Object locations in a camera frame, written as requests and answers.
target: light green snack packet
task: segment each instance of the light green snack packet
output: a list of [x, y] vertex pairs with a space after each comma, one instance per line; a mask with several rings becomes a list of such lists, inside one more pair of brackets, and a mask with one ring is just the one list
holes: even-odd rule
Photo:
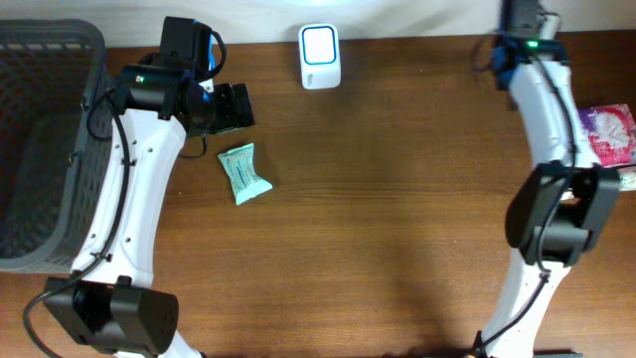
[[232, 183], [237, 205], [255, 198], [273, 188], [271, 184], [256, 175], [254, 171], [254, 145], [248, 144], [219, 154], [219, 160], [226, 169]]

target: gray plastic bin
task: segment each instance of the gray plastic bin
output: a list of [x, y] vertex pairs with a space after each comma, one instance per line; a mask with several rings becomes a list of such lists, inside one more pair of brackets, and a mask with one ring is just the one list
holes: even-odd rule
[[[0, 270], [66, 272], [88, 234], [110, 151], [85, 129], [104, 56], [90, 23], [0, 21]], [[91, 124], [110, 120], [104, 103]]]

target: wooden surface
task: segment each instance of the wooden surface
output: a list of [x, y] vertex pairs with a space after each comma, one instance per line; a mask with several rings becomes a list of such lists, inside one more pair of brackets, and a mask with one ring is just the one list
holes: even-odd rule
[[[581, 107], [636, 110], [636, 33], [563, 36]], [[345, 41], [337, 89], [304, 90], [296, 44], [230, 46], [257, 125], [179, 160], [155, 249], [179, 330], [212, 356], [352, 357], [468, 347], [507, 273], [504, 215], [530, 173], [520, 115], [467, 62], [473, 37]], [[148, 49], [111, 50], [112, 74]], [[217, 153], [256, 144], [274, 189], [239, 207]], [[192, 140], [186, 150], [196, 152]], [[563, 282], [536, 347], [636, 351], [636, 194]], [[22, 328], [41, 275], [0, 274], [0, 356], [39, 356]], [[92, 357], [39, 307], [38, 331]]]

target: white wall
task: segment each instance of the white wall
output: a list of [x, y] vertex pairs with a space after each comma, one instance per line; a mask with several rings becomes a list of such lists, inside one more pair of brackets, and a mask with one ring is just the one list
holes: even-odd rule
[[[636, 29], [636, 0], [544, 0], [565, 31]], [[156, 46], [167, 15], [196, 18], [228, 43], [294, 41], [300, 25], [330, 22], [341, 37], [481, 34], [500, 0], [2, 0], [0, 18], [84, 19], [109, 47]]]

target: tabletop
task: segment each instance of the tabletop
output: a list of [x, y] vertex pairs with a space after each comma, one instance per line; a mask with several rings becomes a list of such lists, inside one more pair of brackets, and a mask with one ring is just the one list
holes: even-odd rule
[[[636, 32], [561, 36], [579, 107], [636, 110]], [[507, 274], [508, 205], [531, 172], [524, 125], [476, 37], [342, 41], [342, 83], [305, 90], [294, 43], [230, 45], [217, 84], [248, 86], [256, 126], [178, 160], [157, 230], [153, 288], [212, 357], [379, 357], [466, 349]], [[112, 75], [153, 49], [111, 49]], [[254, 143], [273, 190], [236, 206], [217, 154]], [[196, 153], [191, 139], [184, 152]], [[535, 347], [636, 351], [636, 194], [557, 290]], [[0, 273], [0, 356], [40, 356], [21, 311], [44, 275]], [[43, 307], [42, 338], [77, 346]]]

